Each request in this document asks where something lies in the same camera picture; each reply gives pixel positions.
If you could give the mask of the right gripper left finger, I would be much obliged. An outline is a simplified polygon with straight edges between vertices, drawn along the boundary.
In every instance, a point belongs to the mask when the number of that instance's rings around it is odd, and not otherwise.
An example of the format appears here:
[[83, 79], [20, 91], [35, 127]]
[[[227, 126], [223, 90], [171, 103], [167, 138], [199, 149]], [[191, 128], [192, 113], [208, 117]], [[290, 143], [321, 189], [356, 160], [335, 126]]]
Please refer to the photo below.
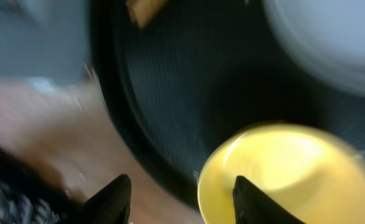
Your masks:
[[119, 175], [61, 224], [129, 224], [131, 179]]

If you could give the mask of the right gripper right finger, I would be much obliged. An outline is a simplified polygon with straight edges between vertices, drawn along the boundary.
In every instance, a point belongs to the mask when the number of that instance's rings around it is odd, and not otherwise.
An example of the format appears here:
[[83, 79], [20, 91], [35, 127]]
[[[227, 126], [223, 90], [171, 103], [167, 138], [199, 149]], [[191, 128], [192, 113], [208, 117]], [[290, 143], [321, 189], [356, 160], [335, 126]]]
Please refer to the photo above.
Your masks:
[[233, 189], [236, 224], [304, 224], [244, 176], [237, 176]]

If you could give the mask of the yellow bowl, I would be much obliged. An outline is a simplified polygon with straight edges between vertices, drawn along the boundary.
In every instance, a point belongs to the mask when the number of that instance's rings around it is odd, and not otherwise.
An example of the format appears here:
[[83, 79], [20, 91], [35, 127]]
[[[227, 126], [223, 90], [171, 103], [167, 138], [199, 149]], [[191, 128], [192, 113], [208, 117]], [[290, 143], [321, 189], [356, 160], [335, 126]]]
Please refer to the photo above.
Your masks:
[[250, 128], [223, 142], [197, 184], [206, 223], [234, 223], [238, 176], [304, 223], [365, 223], [365, 157], [342, 139], [297, 124]]

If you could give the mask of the wooden chopstick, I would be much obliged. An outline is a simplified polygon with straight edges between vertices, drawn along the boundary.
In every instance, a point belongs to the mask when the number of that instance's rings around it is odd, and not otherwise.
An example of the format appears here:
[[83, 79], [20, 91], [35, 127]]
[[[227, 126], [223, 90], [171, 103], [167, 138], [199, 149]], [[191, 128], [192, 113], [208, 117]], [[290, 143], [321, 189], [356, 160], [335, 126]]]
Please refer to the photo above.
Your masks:
[[127, 0], [126, 6], [131, 21], [142, 29], [151, 22], [167, 2], [168, 0]]

